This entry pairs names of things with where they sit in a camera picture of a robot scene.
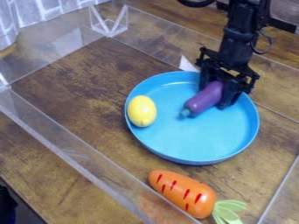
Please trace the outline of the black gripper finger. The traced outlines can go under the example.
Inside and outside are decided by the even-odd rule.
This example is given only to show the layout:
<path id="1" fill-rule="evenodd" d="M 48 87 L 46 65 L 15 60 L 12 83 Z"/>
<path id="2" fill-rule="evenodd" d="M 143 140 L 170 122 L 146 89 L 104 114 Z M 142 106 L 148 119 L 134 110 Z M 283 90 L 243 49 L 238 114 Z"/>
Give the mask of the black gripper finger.
<path id="1" fill-rule="evenodd" d="M 203 90 L 217 79 L 217 69 L 214 67 L 203 66 L 201 69 L 201 90 Z"/>
<path id="2" fill-rule="evenodd" d="M 226 109 L 227 107 L 233 106 L 243 93 L 251 93 L 251 89 L 253 87 L 245 81 L 227 81 L 225 83 L 218 108 Z"/>

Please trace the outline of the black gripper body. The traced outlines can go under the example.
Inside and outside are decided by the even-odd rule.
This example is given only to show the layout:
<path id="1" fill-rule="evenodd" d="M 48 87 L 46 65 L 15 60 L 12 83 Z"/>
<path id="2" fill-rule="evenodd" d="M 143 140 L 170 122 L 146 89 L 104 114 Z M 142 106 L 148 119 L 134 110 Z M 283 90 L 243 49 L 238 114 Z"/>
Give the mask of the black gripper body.
<path id="1" fill-rule="evenodd" d="M 254 90 L 259 74 L 250 68 L 258 34 L 255 32 L 242 33 L 230 28 L 225 29 L 219 50 L 214 51 L 206 46 L 201 48 L 201 57 L 195 65 L 214 67 L 217 69 L 217 81 L 245 81 Z"/>

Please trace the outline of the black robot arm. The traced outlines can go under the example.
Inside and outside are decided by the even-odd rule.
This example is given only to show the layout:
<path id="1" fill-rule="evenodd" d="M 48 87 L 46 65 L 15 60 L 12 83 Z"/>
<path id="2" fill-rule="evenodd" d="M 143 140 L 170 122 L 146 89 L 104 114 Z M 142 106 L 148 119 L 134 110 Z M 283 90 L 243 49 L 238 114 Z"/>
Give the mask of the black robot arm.
<path id="1" fill-rule="evenodd" d="M 225 84 L 218 108 L 234 105 L 243 93 L 251 94 L 259 74 L 250 68 L 253 54 L 263 54 L 257 49 L 258 34 L 273 39 L 262 31 L 270 19 L 271 0 L 229 0 L 229 23 L 223 28 L 223 39 L 215 52 L 201 48 L 197 65 L 201 67 L 199 88 L 214 81 Z"/>

